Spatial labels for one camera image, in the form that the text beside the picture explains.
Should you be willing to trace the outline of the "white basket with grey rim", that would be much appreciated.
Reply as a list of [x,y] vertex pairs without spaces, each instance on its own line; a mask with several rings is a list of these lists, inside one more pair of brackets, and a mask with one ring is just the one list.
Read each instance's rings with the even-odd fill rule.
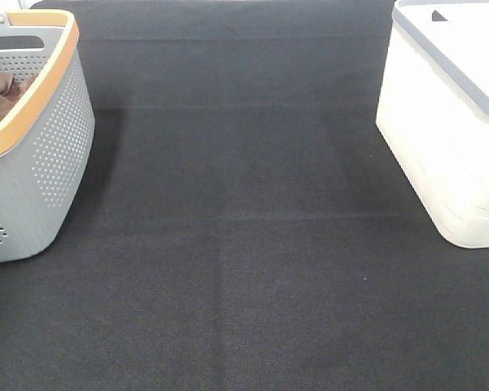
[[441,236],[489,248],[489,1],[397,1],[377,127]]

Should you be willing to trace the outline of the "black fabric table mat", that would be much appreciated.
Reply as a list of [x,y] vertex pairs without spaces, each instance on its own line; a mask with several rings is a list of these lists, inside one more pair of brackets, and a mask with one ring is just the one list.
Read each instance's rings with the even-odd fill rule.
[[0,264],[0,390],[489,390],[489,249],[375,125],[390,1],[42,1],[95,138]]

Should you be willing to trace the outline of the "grey perforated laundry basket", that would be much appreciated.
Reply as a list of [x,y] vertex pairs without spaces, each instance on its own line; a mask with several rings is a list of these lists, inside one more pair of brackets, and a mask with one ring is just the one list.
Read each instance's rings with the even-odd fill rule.
[[37,255],[54,241],[82,180],[95,118],[72,13],[0,13],[0,37],[42,42],[39,48],[0,49],[0,72],[29,83],[0,121],[0,262],[5,262]]

